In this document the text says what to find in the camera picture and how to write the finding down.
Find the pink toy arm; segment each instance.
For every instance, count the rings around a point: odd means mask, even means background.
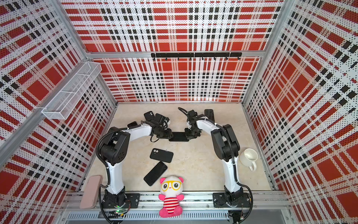
[[[179,201],[181,201],[181,200],[184,199],[184,195],[178,195],[176,198],[177,198]]]
[[[165,195],[160,194],[159,195],[159,200],[164,201],[164,199],[165,199]]]

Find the pegboard wall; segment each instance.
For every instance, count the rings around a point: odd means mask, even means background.
[[[89,52],[263,50],[283,0],[60,0]]]
[[[259,57],[95,59],[117,101],[241,101]]]
[[[357,23],[357,0],[296,0],[246,104],[301,223],[358,222]]]
[[[67,120],[40,122],[0,171],[0,223],[54,221],[81,184],[112,110],[95,80]]]
[[[44,0],[0,5],[0,145],[82,60]]]

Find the yellow glasses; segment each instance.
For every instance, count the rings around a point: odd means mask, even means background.
[[[179,190],[180,186],[181,186],[181,182],[176,181],[176,180],[170,180],[170,181],[166,181],[164,183],[161,184],[161,188],[163,191],[168,190],[169,187],[172,187],[173,190]]]

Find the red striped shirt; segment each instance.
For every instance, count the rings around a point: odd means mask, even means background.
[[[169,214],[174,212],[174,208],[179,206],[179,201],[176,197],[167,197],[164,199],[164,208],[168,210]]]

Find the toy head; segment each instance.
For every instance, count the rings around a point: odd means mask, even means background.
[[[183,191],[183,178],[170,176],[160,179],[160,193],[166,197],[176,197]]]

